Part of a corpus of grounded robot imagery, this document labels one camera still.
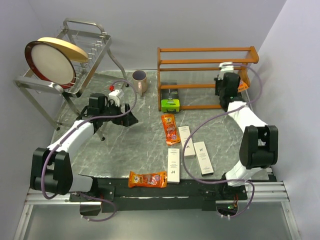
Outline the orange razor pack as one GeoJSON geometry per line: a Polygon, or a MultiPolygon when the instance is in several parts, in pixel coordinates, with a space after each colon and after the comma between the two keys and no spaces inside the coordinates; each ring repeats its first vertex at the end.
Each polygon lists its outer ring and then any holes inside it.
{"type": "Polygon", "coordinates": [[[246,82],[244,82],[243,80],[240,80],[239,86],[238,86],[238,92],[239,93],[243,92],[243,91],[247,90],[249,87],[250,86],[246,82]]]}
{"type": "Polygon", "coordinates": [[[165,133],[165,141],[168,146],[180,143],[181,138],[178,134],[175,116],[173,114],[163,114],[161,121],[165,133]]]}
{"type": "Polygon", "coordinates": [[[128,178],[128,187],[147,187],[147,188],[166,188],[167,172],[160,171],[156,173],[138,174],[130,172],[128,178]]]}

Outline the orange wooden shelf rack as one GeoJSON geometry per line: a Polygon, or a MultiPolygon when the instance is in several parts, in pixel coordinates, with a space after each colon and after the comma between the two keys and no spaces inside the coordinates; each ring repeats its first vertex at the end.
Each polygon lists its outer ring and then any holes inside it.
{"type": "Polygon", "coordinates": [[[240,79],[251,85],[248,67],[259,62],[254,46],[249,47],[195,47],[157,49],[157,100],[161,110],[161,90],[164,89],[215,89],[215,78],[220,72],[219,65],[233,62],[234,71],[240,79]],[[166,59],[163,54],[208,53],[210,58],[166,59]]]}

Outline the black green razor box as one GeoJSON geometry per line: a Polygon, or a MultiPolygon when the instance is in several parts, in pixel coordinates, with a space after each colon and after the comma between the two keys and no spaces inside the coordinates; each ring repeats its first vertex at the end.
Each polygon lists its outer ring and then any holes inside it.
{"type": "Polygon", "coordinates": [[[175,114],[180,111],[179,92],[177,88],[161,90],[160,107],[163,113],[175,114]]]}

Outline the steel dish rack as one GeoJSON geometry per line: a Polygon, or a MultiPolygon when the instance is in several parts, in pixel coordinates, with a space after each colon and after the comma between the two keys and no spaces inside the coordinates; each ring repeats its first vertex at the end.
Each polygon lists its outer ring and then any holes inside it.
{"type": "Polygon", "coordinates": [[[24,57],[29,69],[14,78],[13,83],[58,131],[62,123],[53,119],[30,91],[60,95],[64,104],[79,115],[72,99],[84,93],[105,55],[119,68],[123,79],[127,77],[111,52],[111,44],[112,38],[101,24],[66,18],[56,37],[41,37],[25,46],[24,57]]]}

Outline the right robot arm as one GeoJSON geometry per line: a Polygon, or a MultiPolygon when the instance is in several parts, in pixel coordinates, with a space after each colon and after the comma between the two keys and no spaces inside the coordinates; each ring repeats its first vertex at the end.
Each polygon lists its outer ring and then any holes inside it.
{"type": "Polygon", "coordinates": [[[220,73],[214,80],[220,106],[243,132],[239,161],[224,174],[228,182],[218,188],[222,198],[230,199],[236,194],[236,187],[244,185],[260,170],[277,163],[279,130],[262,121],[249,108],[238,92],[241,78],[237,73],[220,73]]]}

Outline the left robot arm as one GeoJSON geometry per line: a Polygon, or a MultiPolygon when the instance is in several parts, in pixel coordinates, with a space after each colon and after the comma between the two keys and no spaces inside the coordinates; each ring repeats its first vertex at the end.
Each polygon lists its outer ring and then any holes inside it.
{"type": "Polygon", "coordinates": [[[30,188],[42,191],[44,195],[52,193],[65,195],[81,192],[88,201],[95,200],[100,189],[93,177],[75,174],[72,158],[91,136],[96,134],[105,122],[129,127],[137,124],[138,119],[132,114],[130,105],[124,105],[121,111],[122,90],[113,90],[108,95],[92,93],[72,127],[56,142],[46,148],[37,148],[33,152],[30,188]]]}

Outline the pink mug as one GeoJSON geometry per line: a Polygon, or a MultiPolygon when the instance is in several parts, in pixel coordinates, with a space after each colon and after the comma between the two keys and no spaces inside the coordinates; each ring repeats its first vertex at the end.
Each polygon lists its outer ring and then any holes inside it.
{"type": "Polygon", "coordinates": [[[132,83],[137,94],[142,97],[148,90],[147,74],[143,70],[136,70],[132,73],[132,83]]]}

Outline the white box middle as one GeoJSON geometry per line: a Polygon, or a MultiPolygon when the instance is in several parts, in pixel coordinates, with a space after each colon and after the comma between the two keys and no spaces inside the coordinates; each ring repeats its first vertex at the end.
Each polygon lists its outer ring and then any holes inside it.
{"type": "Polygon", "coordinates": [[[179,132],[182,148],[185,147],[184,156],[194,157],[196,155],[196,152],[195,152],[192,138],[190,138],[189,141],[187,142],[187,139],[191,134],[189,126],[187,125],[179,126],[178,132],[179,132]]]}

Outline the white box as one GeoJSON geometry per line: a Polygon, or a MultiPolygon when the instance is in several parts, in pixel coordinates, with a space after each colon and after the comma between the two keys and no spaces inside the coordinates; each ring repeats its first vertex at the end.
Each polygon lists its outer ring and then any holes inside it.
{"type": "Polygon", "coordinates": [[[180,183],[180,149],[169,148],[167,155],[167,182],[180,183]]]}
{"type": "Polygon", "coordinates": [[[185,147],[184,156],[194,157],[196,155],[196,152],[195,152],[192,138],[190,138],[189,141],[187,142],[187,139],[191,134],[189,126],[187,125],[179,126],[178,132],[179,132],[182,148],[185,147]]]}
{"type": "Polygon", "coordinates": [[[200,167],[201,175],[208,176],[214,174],[214,169],[204,141],[193,144],[196,158],[200,167]]]}

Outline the white box left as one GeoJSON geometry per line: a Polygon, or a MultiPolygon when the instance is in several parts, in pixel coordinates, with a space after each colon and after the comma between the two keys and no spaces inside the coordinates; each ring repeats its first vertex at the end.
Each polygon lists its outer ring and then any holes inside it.
{"type": "Polygon", "coordinates": [[[180,149],[169,148],[167,155],[167,182],[180,183],[180,149]]]}

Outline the white box right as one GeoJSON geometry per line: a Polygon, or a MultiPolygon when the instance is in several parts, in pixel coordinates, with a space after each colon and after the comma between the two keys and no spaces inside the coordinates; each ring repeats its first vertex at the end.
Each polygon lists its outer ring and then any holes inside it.
{"type": "Polygon", "coordinates": [[[208,176],[214,174],[214,169],[204,141],[193,144],[196,158],[200,167],[201,175],[208,176]]]}

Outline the tan wooden plate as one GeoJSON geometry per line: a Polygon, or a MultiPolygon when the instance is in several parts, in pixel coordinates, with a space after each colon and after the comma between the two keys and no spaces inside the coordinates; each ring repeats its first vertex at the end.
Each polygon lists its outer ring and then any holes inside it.
{"type": "Polygon", "coordinates": [[[41,37],[39,42],[47,43],[65,54],[71,61],[79,63],[87,63],[89,61],[88,54],[80,47],[72,44],[66,40],[54,38],[54,37],[41,37]]]}

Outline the red rimmed white plate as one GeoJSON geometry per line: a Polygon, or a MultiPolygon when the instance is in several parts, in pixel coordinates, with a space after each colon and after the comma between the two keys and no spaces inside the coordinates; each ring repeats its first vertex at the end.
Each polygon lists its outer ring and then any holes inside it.
{"type": "Polygon", "coordinates": [[[69,58],[56,47],[41,41],[31,41],[24,49],[25,60],[31,71],[41,80],[71,88],[76,72],[69,58]]]}

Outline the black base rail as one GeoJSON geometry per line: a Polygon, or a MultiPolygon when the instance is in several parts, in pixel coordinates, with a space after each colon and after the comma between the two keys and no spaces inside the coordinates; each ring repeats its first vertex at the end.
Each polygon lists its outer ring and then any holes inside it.
{"type": "Polygon", "coordinates": [[[97,178],[102,199],[118,211],[192,210],[215,211],[217,201],[247,200],[244,186],[231,188],[226,183],[202,184],[193,179],[169,183],[165,188],[128,187],[127,178],[97,178]]]}

